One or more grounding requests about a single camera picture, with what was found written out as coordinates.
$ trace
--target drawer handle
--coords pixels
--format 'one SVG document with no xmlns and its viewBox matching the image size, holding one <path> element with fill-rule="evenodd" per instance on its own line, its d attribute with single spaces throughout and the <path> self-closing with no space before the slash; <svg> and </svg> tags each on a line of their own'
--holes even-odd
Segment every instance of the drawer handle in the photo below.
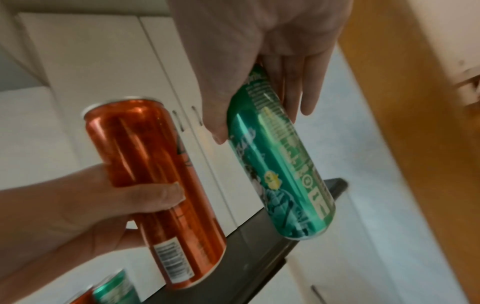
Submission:
<svg viewBox="0 0 480 304">
<path fill-rule="evenodd" d="M 315 287 L 315 285 L 310 286 L 310 289 L 313 291 L 321 304 L 327 304 L 327 301 L 325 301 L 324 297 L 320 294 L 320 291 L 317 289 L 317 287 Z"/>
<path fill-rule="evenodd" d="M 177 114 L 177 112 L 176 112 L 175 110 L 173 110 L 171 113 L 175 116 L 176 121 L 178 122 L 178 125 L 180 126 L 180 131 L 182 131 L 182 132 L 185 131 L 185 129 L 184 129 L 183 125 L 182 125 L 182 122 L 180 121 L 180 118 L 179 118 L 179 115 Z"/>
<path fill-rule="evenodd" d="M 200 126 L 202 127 L 204 124 L 202 122 L 202 119 L 200 118 L 200 114 L 199 112 L 197 111 L 197 108 L 195 106 L 192 106 L 191 109 L 195 112 L 195 115 L 198 119 L 198 123 L 200 124 Z"/>
</svg>

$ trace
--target black countertop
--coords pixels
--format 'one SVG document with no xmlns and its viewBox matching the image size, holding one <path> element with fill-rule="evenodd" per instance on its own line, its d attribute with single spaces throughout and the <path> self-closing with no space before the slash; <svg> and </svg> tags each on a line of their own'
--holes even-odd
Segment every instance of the black countertop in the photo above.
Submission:
<svg viewBox="0 0 480 304">
<path fill-rule="evenodd" d="M 325 181 L 336 200 L 348 184 L 341 178 Z M 183 290 L 163 287 L 145 304 L 244 304 L 285 264 L 298 241 L 283 238 L 262 209 L 227 237 L 218 268 L 202 283 Z"/>
</svg>

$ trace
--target orange can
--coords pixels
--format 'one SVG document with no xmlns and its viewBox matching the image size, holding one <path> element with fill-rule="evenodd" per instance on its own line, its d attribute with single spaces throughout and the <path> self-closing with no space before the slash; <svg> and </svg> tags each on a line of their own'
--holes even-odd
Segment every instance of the orange can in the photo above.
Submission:
<svg viewBox="0 0 480 304">
<path fill-rule="evenodd" d="M 93 296 L 93 287 L 90 286 L 65 302 L 65 304 L 96 304 Z"/>
<path fill-rule="evenodd" d="M 168 287 L 205 279 L 227 242 L 169 112 L 154 99 L 126 97 L 92 105 L 83 118 L 113 186 L 180 183 L 179 205 L 133 218 Z"/>
</svg>

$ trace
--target hand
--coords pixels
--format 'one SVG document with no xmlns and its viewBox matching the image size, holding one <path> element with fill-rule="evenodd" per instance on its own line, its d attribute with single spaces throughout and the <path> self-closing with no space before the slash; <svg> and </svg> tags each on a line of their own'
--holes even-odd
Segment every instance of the hand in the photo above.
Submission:
<svg viewBox="0 0 480 304">
<path fill-rule="evenodd" d="M 101 254 L 145 245 L 139 230 L 126 229 L 131 214 L 184 199 L 178 184 L 114 188 L 102 165 L 0 191 L 0 302 L 18 300 Z"/>
<path fill-rule="evenodd" d="M 203 122 L 221 144 L 230 99 L 259 57 L 294 122 L 313 112 L 352 0 L 169 0 L 200 87 Z"/>
</svg>

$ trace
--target soda can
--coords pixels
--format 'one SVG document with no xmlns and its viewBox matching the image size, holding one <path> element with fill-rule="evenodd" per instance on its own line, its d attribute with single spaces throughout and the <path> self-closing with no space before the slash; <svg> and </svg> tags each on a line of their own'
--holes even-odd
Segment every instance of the soda can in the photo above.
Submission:
<svg viewBox="0 0 480 304">
<path fill-rule="evenodd" d="M 92 105 L 83 118 L 113 186 L 180 183 L 183 202 L 133 219 L 169 288 L 205 279 L 227 242 L 169 112 L 154 99 L 126 97 Z"/>
<path fill-rule="evenodd" d="M 324 232 L 334 200 L 260 65 L 231 99 L 227 125 L 230 144 L 277 231 L 295 240 Z"/>
<path fill-rule="evenodd" d="M 65 304 L 97 304 L 93 296 L 93 286 L 89 286 L 71 297 Z"/>
<path fill-rule="evenodd" d="M 93 289 L 97 304 L 140 304 L 135 287 L 125 270 L 119 270 L 103 279 Z"/>
</svg>

